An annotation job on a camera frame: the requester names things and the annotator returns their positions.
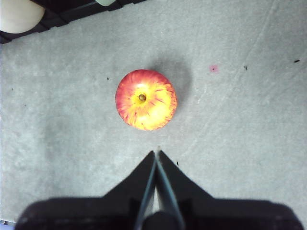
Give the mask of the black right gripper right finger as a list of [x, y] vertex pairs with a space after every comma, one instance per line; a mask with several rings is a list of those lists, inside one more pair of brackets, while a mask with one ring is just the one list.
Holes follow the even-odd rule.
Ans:
[[181, 230], [301, 230], [294, 211], [267, 200], [215, 198], [157, 153], [157, 187], [164, 209]]

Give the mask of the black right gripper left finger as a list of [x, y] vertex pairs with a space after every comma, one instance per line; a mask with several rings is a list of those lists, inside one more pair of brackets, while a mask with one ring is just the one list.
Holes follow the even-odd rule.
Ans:
[[137, 220], [155, 154], [149, 152], [132, 173], [99, 197], [61, 197], [34, 202], [19, 217], [17, 230], [131, 230]]

